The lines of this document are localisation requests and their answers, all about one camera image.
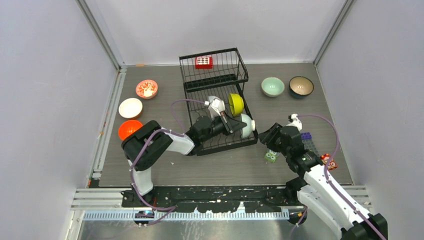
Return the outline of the mint textured bowl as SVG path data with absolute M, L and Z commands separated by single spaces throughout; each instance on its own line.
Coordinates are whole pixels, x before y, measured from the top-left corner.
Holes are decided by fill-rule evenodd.
M 246 124 L 246 126 L 245 127 L 243 127 L 241 130 L 240 130 L 240 137 L 242 138 L 242 139 L 246 139 L 246 138 L 248 138 L 250 135 L 251 135 L 251 133 L 253 132 L 253 131 L 255 131 L 256 130 L 256 122 L 255 122 L 255 120 L 253 120 L 249 115 L 247 115 L 247 114 L 244 114 L 244 113 L 241 113 L 240 114 L 240 119 L 241 119 L 241 121 L 243 122 L 243 123 L 245 123 Z

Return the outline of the black wire dish rack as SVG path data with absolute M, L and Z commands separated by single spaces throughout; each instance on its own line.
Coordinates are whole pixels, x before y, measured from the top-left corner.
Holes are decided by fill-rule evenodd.
M 209 155 L 258 141 L 258 132 L 242 134 L 252 118 L 244 96 L 249 80 L 247 67 L 236 47 L 182 55 L 179 57 L 194 155 Z

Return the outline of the celadon bowl with flower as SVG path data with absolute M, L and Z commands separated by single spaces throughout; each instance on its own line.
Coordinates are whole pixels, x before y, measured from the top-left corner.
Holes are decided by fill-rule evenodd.
M 267 77 L 261 82 L 262 92 L 271 98 L 278 97 L 286 89 L 284 82 L 277 77 Z

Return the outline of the dark blue glazed bowl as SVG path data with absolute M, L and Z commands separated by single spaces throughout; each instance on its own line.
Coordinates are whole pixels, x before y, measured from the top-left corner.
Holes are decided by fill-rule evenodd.
M 295 76 L 289 81 L 289 95 L 295 99 L 305 99 L 315 89 L 313 82 L 304 76 Z

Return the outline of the white bowl red floral pattern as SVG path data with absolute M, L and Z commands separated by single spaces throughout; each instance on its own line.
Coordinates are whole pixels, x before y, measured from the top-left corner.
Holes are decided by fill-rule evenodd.
M 142 99 L 154 98 L 158 93 L 159 86 L 152 79 L 142 80 L 135 87 L 135 93 Z

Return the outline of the white ribbed bowl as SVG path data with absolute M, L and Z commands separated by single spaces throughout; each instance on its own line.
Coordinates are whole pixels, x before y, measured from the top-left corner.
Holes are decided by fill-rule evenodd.
M 217 103 L 218 101 L 221 101 L 221 99 L 219 97 L 214 96 L 214 95 L 208 96 L 209 105 L 213 105 L 214 103 Z

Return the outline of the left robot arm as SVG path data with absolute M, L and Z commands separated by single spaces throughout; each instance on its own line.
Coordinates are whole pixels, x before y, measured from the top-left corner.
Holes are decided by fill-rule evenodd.
M 166 129 L 155 120 L 126 137 L 121 147 L 130 165 L 134 200 L 141 207 L 153 202 L 154 188 L 151 168 L 166 151 L 185 156 L 198 155 L 204 143 L 218 135 L 241 134 L 248 137 L 255 130 L 255 122 L 243 114 L 240 120 L 226 114 L 210 118 L 200 116 L 186 133 Z

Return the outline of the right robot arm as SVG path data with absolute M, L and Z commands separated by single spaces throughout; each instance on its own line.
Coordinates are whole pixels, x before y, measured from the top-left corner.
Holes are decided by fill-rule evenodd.
M 340 240 L 386 240 L 388 222 L 372 214 L 330 175 L 322 160 L 306 149 L 294 123 L 275 123 L 258 136 L 268 149 L 282 154 L 298 176 L 286 183 L 285 198 L 313 211 Z

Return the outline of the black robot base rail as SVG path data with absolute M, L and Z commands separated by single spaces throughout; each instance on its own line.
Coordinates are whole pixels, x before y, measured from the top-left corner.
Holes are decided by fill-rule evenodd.
M 121 191 L 124 208 L 153 206 L 160 212 L 234 213 L 244 207 L 247 213 L 276 213 L 287 209 L 290 215 L 310 212 L 284 186 L 219 185 L 219 186 L 155 186 L 138 197 L 134 189 Z

